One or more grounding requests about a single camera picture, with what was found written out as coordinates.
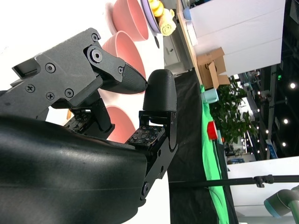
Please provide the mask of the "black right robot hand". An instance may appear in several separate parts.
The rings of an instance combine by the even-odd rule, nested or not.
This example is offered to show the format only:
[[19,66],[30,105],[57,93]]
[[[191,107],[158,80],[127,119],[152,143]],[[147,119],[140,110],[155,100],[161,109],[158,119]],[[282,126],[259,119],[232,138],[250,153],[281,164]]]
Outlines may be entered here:
[[[106,52],[89,28],[14,66],[0,93],[0,221],[121,224],[138,212],[177,145],[174,76],[145,79]],[[98,92],[144,92],[139,128],[124,143]]]

